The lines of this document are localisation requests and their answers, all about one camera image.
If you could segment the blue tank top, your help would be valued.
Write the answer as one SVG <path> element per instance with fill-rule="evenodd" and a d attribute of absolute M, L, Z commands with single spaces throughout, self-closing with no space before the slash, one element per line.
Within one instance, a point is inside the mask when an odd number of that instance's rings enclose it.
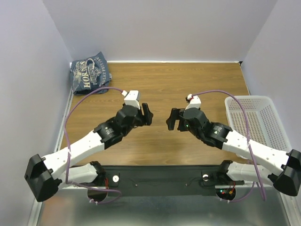
<path fill-rule="evenodd" d="M 109 67 L 102 52 L 71 63 L 70 81 L 75 96 L 83 96 L 107 87 L 112 80 Z"/>

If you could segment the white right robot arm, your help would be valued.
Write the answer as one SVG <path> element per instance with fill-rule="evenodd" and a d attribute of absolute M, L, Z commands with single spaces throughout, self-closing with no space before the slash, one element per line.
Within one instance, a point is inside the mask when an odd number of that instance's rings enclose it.
<path fill-rule="evenodd" d="M 266 178 L 279 192 L 297 196 L 301 187 L 301 153 L 283 151 L 260 144 L 238 133 L 230 126 L 209 121 L 199 108 L 173 108 L 166 120 L 168 130 L 189 131 L 204 144 L 252 160 L 258 180 Z"/>

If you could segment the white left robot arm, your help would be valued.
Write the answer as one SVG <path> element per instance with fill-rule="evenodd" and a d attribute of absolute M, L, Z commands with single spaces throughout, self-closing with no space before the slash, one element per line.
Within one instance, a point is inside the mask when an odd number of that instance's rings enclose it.
<path fill-rule="evenodd" d="M 152 118 L 147 103 L 143 103 L 140 109 L 124 104 L 116 116 L 99 124 L 69 147 L 43 157 L 33 155 L 28 161 L 24 179 L 36 201 L 43 202 L 54 196 L 63 183 L 60 176 L 71 166 L 121 142 L 133 128 L 150 126 Z"/>

